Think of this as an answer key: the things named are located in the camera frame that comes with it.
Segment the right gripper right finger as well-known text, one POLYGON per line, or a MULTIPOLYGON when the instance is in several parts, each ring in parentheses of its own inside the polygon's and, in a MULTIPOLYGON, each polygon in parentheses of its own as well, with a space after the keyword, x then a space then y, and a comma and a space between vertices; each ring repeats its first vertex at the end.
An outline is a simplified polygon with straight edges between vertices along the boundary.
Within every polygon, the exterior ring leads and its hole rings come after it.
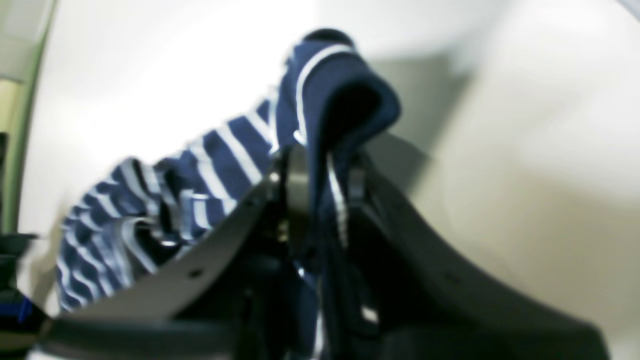
POLYGON ((462 256, 362 154, 327 169, 346 213, 326 245, 329 359, 610 358, 596 326, 462 256))

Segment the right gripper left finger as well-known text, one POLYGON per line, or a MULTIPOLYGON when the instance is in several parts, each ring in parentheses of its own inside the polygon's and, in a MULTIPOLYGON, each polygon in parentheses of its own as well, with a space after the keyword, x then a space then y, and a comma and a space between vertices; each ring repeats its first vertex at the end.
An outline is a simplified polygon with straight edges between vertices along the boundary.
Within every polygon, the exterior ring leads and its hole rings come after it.
POLYGON ((311 360, 307 152, 288 146, 206 239, 46 326, 32 360, 311 360))

